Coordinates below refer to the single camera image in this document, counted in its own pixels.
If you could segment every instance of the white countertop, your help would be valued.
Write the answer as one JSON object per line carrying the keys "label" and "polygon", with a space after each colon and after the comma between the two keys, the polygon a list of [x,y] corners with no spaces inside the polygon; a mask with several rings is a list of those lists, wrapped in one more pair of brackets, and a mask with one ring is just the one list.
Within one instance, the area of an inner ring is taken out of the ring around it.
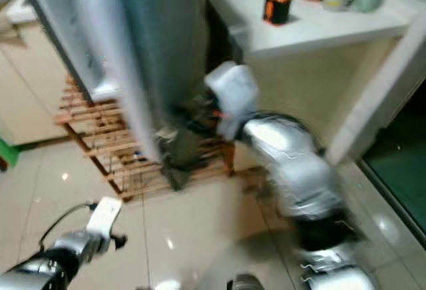
{"label": "white countertop", "polygon": [[418,0],[385,0],[372,13],[332,12],[320,2],[293,0],[290,20],[281,27],[262,20],[264,0],[210,0],[245,52],[298,53],[404,34],[419,10]]}

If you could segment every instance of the silver robotic arm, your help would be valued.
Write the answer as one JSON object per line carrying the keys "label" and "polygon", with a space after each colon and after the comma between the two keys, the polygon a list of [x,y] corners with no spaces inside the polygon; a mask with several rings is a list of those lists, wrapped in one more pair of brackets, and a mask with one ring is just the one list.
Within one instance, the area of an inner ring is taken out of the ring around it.
{"label": "silver robotic arm", "polygon": [[111,234],[121,205],[120,200],[104,197],[85,229],[66,233],[47,250],[34,254],[0,275],[0,289],[66,289],[80,267],[106,252],[112,239],[116,248],[125,244],[125,236]]}
{"label": "silver robotic arm", "polygon": [[278,211],[296,227],[309,289],[374,289],[355,260],[357,234],[335,170],[307,128],[291,116],[256,111],[258,89],[247,67],[227,62],[205,81],[221,110],[218,133],[251,148],[275,183]]}

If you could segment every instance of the tile floor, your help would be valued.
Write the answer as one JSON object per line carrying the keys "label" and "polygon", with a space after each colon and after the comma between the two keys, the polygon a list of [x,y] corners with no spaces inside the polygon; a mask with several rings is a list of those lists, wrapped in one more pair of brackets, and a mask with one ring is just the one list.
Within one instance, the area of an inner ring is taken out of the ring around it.
{"label": "tile floor", "polygon": [[[382,289],[426,289],[426,253],[355,164],[339,168],[342,190],[367,236],[360,258]],[[25,152],[0,174],[0,270],[28,257],[43,230],[70,206],[113,196],[73,143]],[[51,240],[84,226],[82,211]],[[125,205],[114,227],[124,249],[81,269],[70,289],[225,289],[238,272],[258,276],[266,290],[301,289],[288,223],[272,198],[243,189],[242,179],[217,177],[178,194]]]}

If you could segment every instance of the wooden shoe rack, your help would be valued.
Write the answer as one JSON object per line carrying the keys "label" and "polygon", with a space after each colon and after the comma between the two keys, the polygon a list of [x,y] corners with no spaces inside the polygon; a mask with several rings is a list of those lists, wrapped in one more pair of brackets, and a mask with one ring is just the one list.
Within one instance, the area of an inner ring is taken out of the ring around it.
{"label": "wooden shoe rack", "polygon": [[[61,113],[55,122],[83,149],[117,195],[127,201],[136,195],[170,189],[162,175],[162,165],[144,158],[140,149],[143,143],[134,139],[117,102],[89,104],[71,77],[67,77],[66,83]],[[208,166],[192,171],[192,180],[234,173],[232,144],[213,138],[203,141],[201,150]]]}

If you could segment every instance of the cable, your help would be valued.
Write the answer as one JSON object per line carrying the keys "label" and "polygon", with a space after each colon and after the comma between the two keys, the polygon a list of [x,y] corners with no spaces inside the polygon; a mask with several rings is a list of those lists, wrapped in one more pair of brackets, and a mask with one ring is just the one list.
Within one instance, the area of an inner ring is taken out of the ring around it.
{"label": "cable", "polygon": [[56,221],[46,230],[46,232],[43,234],[43,236],[40,238],[39,240],[39,252],[44,252],[45,250],[45,245],[44,245],[44,240],[47,237],[47,235],[53,230],[53,228],[55,228],[57,226],[58,223],[60,223],[65,217],[67,217],[69,214],[84,208],[84,207],[88,207],[88,209],[90,209],[91,211],[95,210],[96,207],[98,206],[97,202],[94,202],[92,204],[88,204],[88,203],[83,203],[83,204],[79,204],[79,205],[75,205],[73,207],[71,207],[70,209],[68,209],[61,217],[59,217],[58,219],[56,219]]}

